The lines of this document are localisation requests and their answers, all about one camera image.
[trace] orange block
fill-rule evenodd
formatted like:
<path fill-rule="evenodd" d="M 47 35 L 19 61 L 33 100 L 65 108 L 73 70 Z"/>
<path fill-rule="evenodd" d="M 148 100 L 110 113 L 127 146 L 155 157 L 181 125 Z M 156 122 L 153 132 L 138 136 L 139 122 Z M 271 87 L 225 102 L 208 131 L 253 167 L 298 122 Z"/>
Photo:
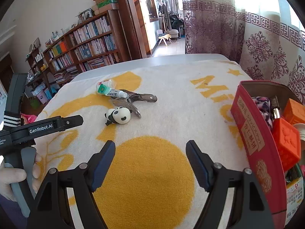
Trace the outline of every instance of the orange block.
<path fill-rule="evenodd" d="M 285 172 L 301 159 L 299 131 L 283 118 L 279 118 L 273 122 L 272 135 Z"/>
<path fill-rule="evenodd" d="M 291 125 L 305 123 L 305 106 L 289 98 L 283 116 Z"/>

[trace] tile floor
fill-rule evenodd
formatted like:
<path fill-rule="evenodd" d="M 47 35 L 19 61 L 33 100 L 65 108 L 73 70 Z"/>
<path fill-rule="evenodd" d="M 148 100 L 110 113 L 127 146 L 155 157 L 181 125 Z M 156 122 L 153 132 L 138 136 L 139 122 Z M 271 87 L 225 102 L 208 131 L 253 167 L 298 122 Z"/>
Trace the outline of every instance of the tile floor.
<path fill-rule="evenodd" d="M 166 41 L 167 46 L 164 42 L 161 42 L 159 46 L 157 46 L 155 52 L 152 54 L 152 57 L 159 57 L 159 56 L 167 56 L 167 55 L 177 55 L 177 54 L 184 54 L 185 53 L 185 37 L 181 39 L 177 39 L 172 44 L 169 41 Z"/>

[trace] human hand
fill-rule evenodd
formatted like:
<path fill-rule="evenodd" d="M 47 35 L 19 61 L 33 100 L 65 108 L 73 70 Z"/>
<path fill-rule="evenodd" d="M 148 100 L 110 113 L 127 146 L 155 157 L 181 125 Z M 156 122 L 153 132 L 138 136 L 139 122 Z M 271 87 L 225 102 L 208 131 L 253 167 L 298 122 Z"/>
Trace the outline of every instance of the human hand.
<path fill-rule="evenodd" d="M 33 165 L 33 180 L 32 186 L 34 191 L 37 193 L 40 182 L 38 177 L 40 176 L 40 168 L 37 162 L 41 161 L 41 156 L 36 153 L 35 156 L 35 163 Z M 13 191 L 11 189 L 11 183 L 19 183 L 26 179 L 26 172 L 23 169 L 16 169 L 16 168 L 5 168 L 4 167 L 4 160 L 0 165 L 0 194 L 3 195 L 10 201 L 16 202 L 16 198 L 14 197 Z"/>

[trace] blue gripper pad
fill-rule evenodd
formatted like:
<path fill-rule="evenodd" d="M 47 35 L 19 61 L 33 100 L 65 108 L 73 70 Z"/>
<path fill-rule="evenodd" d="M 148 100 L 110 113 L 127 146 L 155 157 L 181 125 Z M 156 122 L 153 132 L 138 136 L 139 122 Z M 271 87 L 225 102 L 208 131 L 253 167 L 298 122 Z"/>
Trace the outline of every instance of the blue gripper pad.
<path fill-rule="evenodd" d="M 202 152 L 196 145 L 195 141 L 190 140 L 187 142 L 185 152 L 199 186 L 204 188 L 206 192 L 210 192 L 211 183 L 209 183 L 209 174 L 200 158 Z"/>
<path fill-rule="evenodd" d="M 91 190 L 92 192 L 95 192 L 97 188 L 99 188 L 107 174 L 107 171 L 110 167 L 110 164 L 114 158 L 115 155 L 115 144 L 112 142 L 106 151 L 104 152 L 101 160 L 97 164 L 96 168 L 93 171 L 93 178 L 91 183 Z"/>

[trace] yellow and white towel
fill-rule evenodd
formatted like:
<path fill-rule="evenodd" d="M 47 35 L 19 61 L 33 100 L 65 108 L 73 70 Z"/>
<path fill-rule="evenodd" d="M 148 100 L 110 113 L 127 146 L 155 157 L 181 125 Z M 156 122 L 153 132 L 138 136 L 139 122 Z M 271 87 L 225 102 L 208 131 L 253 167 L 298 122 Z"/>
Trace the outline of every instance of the yellow and white towel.
<path fill-rule="evenodd" d="M 142 118 L 106 126 L 114 107 L 97 94 L 99 80 L 113 78 L 117 89 L 150 93 L 156 103 L 135 102 Z M 67 170 L 87 162 L 107 140 L 116 155 L 94 198 L 109 229 L 191 229 L 207 198 L 185 155 L 195 140 L 202 152 L 228 169 L 248 166 L 238 129 L 230 114 L 237 85 L 250 80 L 235 62 L 205 60 L 183 65 L 139 68 L 63 86 L 37 120 L 81 115 L 84 123 L 36 140 L 43 175 L 52 167 Z M 76 228 L 83 228 L 69 189 Z M 228 193 L 219 228 L 228 221 L 233 192 Z"/>

